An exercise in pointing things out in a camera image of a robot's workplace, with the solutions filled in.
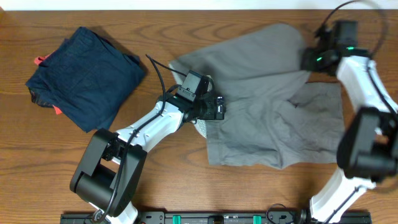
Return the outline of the grey shorts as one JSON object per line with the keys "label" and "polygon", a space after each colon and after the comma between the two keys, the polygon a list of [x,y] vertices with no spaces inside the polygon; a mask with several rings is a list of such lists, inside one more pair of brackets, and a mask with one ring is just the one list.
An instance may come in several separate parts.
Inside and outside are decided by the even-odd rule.
{"label": "grey shorts", "polygon": [[177,83],[189,70],[209,75],[225,99],[223,120],[196,126],[211,165],[336,161],[345,130],[341,87],[309,81],[300,69],[305,48],[299,30],[273,24],[171,61]]}

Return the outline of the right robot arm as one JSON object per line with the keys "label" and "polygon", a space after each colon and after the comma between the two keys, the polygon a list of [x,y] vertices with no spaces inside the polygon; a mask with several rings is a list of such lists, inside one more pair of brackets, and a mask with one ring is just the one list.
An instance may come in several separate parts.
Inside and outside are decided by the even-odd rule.
{"label": "right robot arm", "polygon": [[316,47],[305,49],[301,68],[336,77],[356,114],[336,153],[337,169],[295,223],[370,223],[348,209],[386,177],[397,175],[397,103],[376,69],[373,53],[358,47],[358,23],[322,23]]}

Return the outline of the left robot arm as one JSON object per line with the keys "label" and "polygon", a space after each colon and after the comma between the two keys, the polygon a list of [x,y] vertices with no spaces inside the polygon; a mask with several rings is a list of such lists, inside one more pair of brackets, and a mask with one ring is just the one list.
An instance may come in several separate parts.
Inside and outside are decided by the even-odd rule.
{"label": "left robot arm", "polygon": [[209,76],[190,70],[181,85],[164,89],[154,108],[116,132],[97,130],[71,179],[70,190],[95,207],[82,223],[134,223],[132,205],[147,154],[185,123],[224,119],[224,98]]}

